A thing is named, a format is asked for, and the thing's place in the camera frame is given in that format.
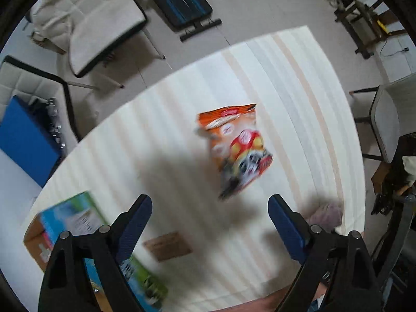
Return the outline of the orange snack bag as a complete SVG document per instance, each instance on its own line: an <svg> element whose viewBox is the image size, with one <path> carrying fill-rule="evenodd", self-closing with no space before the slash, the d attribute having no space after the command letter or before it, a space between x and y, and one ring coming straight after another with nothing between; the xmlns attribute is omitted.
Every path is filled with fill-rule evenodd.
<svg viewBox="0 0 416 312"><path fill-rule="evenodd" d="M254 103L200 113L197 123L209 137L209 153L220 174L220 200L246 188L271 165L273 155L257 128Z"/></svg>

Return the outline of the purple cloth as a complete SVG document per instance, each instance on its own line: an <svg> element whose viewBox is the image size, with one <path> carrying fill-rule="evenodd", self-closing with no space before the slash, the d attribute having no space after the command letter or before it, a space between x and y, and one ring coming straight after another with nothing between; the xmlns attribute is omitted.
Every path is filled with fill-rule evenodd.
<svg viewBox="0 0 416 312"><path fill-rule="evenodd" d="M309 225L318 225L325 232L330 233L341 226L343 219L343 207L339 203L327 203L320 206L309 218Z"/></svg>

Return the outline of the brown cardboard box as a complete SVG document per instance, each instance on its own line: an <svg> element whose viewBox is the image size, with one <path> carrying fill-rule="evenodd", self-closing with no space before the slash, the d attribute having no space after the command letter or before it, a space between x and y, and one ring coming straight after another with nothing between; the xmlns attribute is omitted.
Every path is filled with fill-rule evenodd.
<svg viewBox="0 0 416 312"><path fill-rule="evenodd" d="M168 289L133 257L151 214L141 194L108 225L87 192L38 213L23 237L44 272L38 311L161 311Z"/></svg>

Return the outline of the striped cream tablecloth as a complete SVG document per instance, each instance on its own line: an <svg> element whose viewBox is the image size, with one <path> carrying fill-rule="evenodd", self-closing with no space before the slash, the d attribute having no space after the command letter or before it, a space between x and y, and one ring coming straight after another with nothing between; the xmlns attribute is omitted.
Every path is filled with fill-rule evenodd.
<svg viewBox="0 0 416 312"><path fill-rule="evenodd" d="M243 191L219 200L219 171L197 116L256 106L273 161ZM89 192L106 221L141 194L153 212L134 251L168 288L165 311L215 311L289 284L298 265L269 218L280 194L308 215L340 202L345 235L365 228L365 176L347 97L311 30L302 26L242 42L186 66L124 104L64 159L24 221ZM190 254L156 260L143 242L177 232Z"/></svg>

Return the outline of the blue foam board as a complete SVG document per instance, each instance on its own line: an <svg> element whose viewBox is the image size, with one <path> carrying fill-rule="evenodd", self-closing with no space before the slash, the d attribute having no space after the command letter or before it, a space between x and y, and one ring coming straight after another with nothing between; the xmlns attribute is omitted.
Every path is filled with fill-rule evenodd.
<svg viewBox="0 0 416 312"><path fill-rule="evenodd" d="M41 187L62 157L59 145L17 96L11 99L1 121L1 150Z"/></svg>

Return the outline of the grey plastic chair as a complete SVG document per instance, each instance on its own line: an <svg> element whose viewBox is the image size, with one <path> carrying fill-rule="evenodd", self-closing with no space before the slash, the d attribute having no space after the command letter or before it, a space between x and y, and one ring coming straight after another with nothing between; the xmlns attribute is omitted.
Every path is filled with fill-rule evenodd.
<svg viewBox="0 0 416 312"><path fill-rule="evenodd" d="M400 137L415 132L415 82L412 73L385 85L349 92L351 96L374 93L368 116L356 118L355 123L371 126L380 154L363 154L363 158L390 164Z"/></svg>

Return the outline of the white quilted sofa chair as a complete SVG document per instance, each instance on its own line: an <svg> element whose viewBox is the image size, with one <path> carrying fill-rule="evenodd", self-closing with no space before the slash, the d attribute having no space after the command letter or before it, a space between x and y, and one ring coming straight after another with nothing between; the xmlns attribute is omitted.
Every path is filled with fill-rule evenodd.
<svg viewBox="0 0 416 312"><path fill-rule="evenodd" d="M72 149L81 140L75 124L68 84L59 76L37 69L12 56L5 56L1 62L1 117L4 117L13 96L18 96L28 105L36 100L53 99L67 147Z"/></svg>

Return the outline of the dark wooden chair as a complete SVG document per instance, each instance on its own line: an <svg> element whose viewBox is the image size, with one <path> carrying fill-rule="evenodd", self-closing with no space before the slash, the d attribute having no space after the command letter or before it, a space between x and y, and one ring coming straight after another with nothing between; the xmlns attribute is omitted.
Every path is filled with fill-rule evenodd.
<svg viewBox="0 0 416 312"><path fill-rule="evenodd" d="M335 21L344 26L357 46L355 53L361 54L365 60L374 55L370 49L378 43L386 42L390 38L407 35L406 29L390 30L388 28L388 26L397 23L398 18L390 9L381 14L377 13L376 9L382 4L382 0L376 0L371 5L355 0L348 8L336 9L334 12ZM369 31L370 40L361 38L357 29L359 25Z"/></svg>

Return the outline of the white padded chair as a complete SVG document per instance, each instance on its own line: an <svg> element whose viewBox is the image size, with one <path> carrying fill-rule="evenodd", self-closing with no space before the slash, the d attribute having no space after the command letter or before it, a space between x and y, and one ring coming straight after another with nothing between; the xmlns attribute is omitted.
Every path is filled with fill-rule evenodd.
<svg viewBox="0 0 416 312"><path fill-rule="evenodd" d="M144 31L148 23L143 9L146 5L135 0L107 0L77 24L65 52L72 74L86 76L114 49Z"/></svg>

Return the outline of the black blue weight bench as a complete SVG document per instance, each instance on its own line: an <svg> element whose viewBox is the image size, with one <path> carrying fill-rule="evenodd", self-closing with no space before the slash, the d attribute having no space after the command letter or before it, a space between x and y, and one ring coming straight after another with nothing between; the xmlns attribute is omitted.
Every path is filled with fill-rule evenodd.
<svg viewBox="0 0 416 312"><path fill-rule="evenodd" d="M212 7L207 0L153 0L174 30L182 30L180 41L222 24L221 19L212 19Z"/></svg>

